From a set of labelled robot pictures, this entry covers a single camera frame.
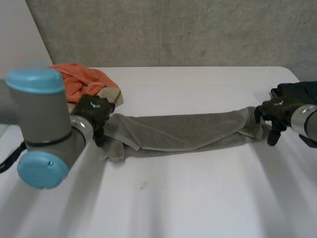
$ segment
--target orange cloth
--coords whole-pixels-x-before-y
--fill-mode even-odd
[[[68,103],[78,103],[84,94],[94,96],[104,87],[118,88],[105,73],[78,63],[61,63],[49,68],[62,74]]]

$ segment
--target white table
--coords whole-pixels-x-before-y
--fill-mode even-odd
[[[226,112],[257,105],[282,67],[99,68],[129,116]],[[21,140],[11,127],[2,159]],[[317,150],[291,130],[265,142],[160,158],[101,161],[91,143],[58,188],[0,179],[1,238],[315,238]]]

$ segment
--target light blue cap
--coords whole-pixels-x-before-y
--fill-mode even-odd
[[[9,87],[35,94],[55,94],[63,92],[64,83],[60,72],[46,67],[19,68],[6,76]]]
[[[17,170],[23,181],[38,189],[58,186],[69,172],[63,160],[43,151],[30,151],[24,154]]]

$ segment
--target gray towel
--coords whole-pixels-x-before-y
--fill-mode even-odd
[[[104,128],[102,149],[113,161],[216,150],[263,137],[253,107],[228,113],[139,118],[114,114]]]

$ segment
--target wall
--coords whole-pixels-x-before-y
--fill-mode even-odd
[[[51,64],[25,1],[0,0],[0,5],[0,78],[17,67]]]
[[[279,65],[317,75],[314,0],[27,0],[54,63]]]

